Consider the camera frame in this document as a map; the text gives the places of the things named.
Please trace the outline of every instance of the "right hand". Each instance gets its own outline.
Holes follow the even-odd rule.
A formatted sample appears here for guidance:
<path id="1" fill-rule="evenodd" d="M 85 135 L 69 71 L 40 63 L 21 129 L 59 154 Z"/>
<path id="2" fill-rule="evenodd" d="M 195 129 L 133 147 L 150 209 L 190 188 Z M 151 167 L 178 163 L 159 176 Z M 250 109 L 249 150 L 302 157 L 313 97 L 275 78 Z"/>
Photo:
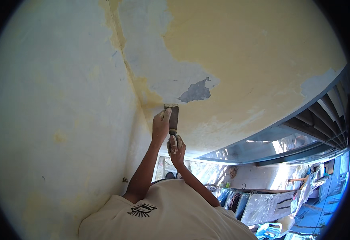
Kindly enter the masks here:
<path id="1" fill-rule="evenodd" d="M 170 136 L 170 146 L 171 146 L 171 161 L 174 167 L 181 166 L 184 164 L 184 154 L 186 152 L 186 145 L 184 144 L 182 138 L 177 135 Z"/>

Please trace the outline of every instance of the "gray patch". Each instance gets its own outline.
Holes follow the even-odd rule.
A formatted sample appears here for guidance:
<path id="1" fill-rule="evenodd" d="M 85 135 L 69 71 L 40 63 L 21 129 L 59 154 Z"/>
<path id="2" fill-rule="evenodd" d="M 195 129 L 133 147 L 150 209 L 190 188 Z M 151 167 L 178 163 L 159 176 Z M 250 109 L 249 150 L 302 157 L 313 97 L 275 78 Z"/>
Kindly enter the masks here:
<path id="1" fill-rule="evenodd" d="M 191 84 L 186 92 L 184 92 L 178 99 L 183 103 L 188 103 L 196 100 L 206 100 L 210 98 L 210 89 L 206 88 L 206 81 L 210 81 L 209 77 L 204 80 Z"/>

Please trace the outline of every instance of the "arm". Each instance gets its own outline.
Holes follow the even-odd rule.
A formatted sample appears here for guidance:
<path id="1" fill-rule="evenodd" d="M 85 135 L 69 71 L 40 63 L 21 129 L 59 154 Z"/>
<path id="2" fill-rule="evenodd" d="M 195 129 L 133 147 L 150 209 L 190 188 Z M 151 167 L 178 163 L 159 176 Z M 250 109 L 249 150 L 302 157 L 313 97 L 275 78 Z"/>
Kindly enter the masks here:
<path id="1" fill-rule="evenodd" d="M 184 165 L 184 154 L 186 151 L 186 145 L 183 140 L 178 136 L 178 141 L 174 135 L 170 136 L 171 144 L 171 161 L 174 164 L 177 171 L 182 175 L 183 180 L 190 187 L 192 187 L 198 194 L 200 194 L 211 206 L 219 207 L 220 202 L 216 197 L 186 168 Z"/>
<path id="2" fill-rule="evenodd" d="M 167 108 L 166 112 L 162 111 L 153 118 L 151 144 L 138 169 L 132 176 L 126 193 L 123 195 L 125 199 L 133 204 L 144 199 L 150 188 L 159 149 L 164 139 L 167 137 L 170 127 L 170 116 L 171 108 Z"/>

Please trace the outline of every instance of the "left hand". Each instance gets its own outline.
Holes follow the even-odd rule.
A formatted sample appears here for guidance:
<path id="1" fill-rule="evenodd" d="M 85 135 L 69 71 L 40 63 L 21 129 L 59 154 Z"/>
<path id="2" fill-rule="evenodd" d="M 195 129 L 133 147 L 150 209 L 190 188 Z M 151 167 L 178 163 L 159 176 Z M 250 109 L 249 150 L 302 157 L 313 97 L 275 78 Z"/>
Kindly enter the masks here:
<path id="1" fill-rule="evenodd" d="M 162 144 L 170 130 L 171 108 L 161 111 L 152 120 L 152 141 Z"/>

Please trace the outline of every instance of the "wall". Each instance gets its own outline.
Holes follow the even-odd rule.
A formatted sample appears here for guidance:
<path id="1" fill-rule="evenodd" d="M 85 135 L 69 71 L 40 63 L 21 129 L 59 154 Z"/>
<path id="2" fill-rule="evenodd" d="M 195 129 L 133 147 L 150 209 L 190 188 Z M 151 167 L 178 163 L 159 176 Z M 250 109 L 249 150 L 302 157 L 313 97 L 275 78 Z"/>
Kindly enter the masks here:
<path id="1" fill-rule="evenodd" d="M 149 145 L 105 9 L 27 0 L 0 37 L 0 206 L 22 239 L 77 239 Z"/>
<path id="2" fill-rule="evenodd" d="M 147 123 L 163 103 L 180 104 L 178 132 L 187 157 L 225 147 L 288 116 L 346 64 L 312 1 L 116 5 L 118 37 Z"/>

